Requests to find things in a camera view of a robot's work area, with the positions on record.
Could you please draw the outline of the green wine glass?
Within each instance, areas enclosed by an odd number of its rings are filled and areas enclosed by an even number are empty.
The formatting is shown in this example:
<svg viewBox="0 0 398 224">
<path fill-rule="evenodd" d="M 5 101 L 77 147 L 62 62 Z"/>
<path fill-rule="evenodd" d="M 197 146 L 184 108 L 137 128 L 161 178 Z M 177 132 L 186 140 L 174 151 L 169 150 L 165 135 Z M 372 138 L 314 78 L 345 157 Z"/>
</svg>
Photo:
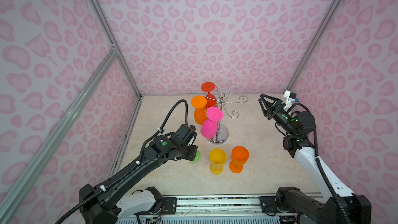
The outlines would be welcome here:
<svg viewBox="0 0 398 224">
<path fill-rule="evenodd" d="M 194 158 L 194 161 L 193 161 L 193 162 L 198 162 L 198 161 L 200 160 L 200 158 L 201 158 L 201 153 L 200 153 L 200 151 L 198 150 L 197 153 L 196 153 L 196 155 L 195 155 L 195 158 Z"/>
</svg>

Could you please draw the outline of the pink wine glass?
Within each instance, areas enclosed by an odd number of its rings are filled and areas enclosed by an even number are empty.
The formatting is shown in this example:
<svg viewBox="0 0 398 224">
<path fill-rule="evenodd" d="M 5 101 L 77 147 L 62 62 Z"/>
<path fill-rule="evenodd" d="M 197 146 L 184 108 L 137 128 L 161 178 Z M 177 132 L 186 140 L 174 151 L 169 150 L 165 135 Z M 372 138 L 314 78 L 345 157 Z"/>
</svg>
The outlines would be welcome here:
<svg viewBox="0 0 398 224">
<path fill-rule="evenodd" d="M 217 107 L 206 109 L 205 116 L 207 119 L 201 127 L 201 134 L 207 139 L 212 139 L 218 131 L 218 123 L 223 119 L 223 112 Z"/>
</svg>

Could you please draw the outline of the yellow wine glass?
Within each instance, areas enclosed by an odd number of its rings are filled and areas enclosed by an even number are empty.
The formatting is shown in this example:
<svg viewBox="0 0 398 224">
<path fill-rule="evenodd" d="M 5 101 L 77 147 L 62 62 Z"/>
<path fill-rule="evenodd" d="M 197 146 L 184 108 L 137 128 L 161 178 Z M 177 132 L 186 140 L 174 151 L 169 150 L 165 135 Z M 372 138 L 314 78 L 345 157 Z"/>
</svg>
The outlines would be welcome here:
<svg viewBox="0 0 398 224">
<path fill-rule="evenodd" d="M 209 153 L 209 170 L 213 175 L 220 175 L 227 161 L 227 154 L 223 149 L 214 148 Z"/>
</svg>

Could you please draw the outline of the orange wine glass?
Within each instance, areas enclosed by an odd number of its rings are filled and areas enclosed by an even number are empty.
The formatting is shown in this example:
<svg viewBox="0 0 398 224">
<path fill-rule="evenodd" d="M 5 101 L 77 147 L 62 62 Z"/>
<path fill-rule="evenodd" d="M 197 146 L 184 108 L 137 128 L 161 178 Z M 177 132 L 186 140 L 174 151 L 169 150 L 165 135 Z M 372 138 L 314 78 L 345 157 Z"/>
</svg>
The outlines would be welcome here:
<svg viewBox="0 0 398 224">
<path fill-rule="evenodd" d="M 230 170 L 235 174 L 241 173 L 243 166 L 246 164 L 249 157 L 250 153 L 245 147 L 234 147 L 231 152 L 231 162 L 229 164 Z"/>
<path fill-rule="evenodd" d="M 195 108 L 194 120 L 197 124 L 202 125 L 208 118 L 205 114 L 207 99 L 204 96 L 198 95 L 191 100 L 192 106 Z"/>
</svg>

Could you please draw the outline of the red wine glass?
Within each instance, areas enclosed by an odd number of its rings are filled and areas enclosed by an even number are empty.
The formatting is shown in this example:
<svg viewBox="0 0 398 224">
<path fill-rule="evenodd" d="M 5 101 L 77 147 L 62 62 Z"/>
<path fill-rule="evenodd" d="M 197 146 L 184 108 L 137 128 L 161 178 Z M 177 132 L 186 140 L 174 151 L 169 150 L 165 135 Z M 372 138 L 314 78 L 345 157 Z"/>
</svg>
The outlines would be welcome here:
<svg viewBox="0 0 398 224">
<path fill-rule="evenodd" d="M 215 84 L 211 82 L 206 82 L 201 85 L 202 91 L 207 93 L 205 96 L 207 100 L 205 108 L 210 108 L 217 105 L 217 98 L 212 94 L 215 88 L 216 88 Z"/>
</svg>

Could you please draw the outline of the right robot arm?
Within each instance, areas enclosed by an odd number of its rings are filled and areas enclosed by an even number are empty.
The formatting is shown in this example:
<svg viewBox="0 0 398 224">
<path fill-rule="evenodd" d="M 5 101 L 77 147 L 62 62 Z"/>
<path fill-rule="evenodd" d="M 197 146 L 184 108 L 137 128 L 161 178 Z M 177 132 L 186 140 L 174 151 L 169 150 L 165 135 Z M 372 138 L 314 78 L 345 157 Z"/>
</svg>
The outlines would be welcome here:
<svg viewBox="0 0 398 224">
<path fill-rule="evenodd" d="M 281 99 L 261 94 L 263 115 L 275 121 L 283 147 L 308 173 L 324 202 L 313 199 L 297 187 L 280 187 L 275 208 L 296 211 L 295 222 L 306 224 L 369 224 L 372 206 L 366 196 L 355 194 L 323 162 L 319 155 L 316 120 L 302 103 L 288 106 Z"/>
</svg>

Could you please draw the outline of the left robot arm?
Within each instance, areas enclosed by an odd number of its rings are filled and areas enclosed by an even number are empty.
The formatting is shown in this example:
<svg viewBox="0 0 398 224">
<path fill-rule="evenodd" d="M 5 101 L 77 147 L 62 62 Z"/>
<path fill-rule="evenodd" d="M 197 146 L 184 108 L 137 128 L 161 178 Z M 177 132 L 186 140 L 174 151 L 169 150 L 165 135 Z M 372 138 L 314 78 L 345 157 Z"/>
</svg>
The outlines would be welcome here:
<svg viewBox="0 0 398 224">
<path fill-rule="evenodd" d="M 141 212 L 157 213 L 162 195 L 154 187 L 126 196 L 140 180 L 166 162 L 193 161 L 198 147 L 195 127 L 182 124 L 176 132 L 155 134 L 144 143 L 139 156 L 109 179 L 79 192 L 79 208 L 87 224 L 115 224 L 118 220 Z"/>
</svg>

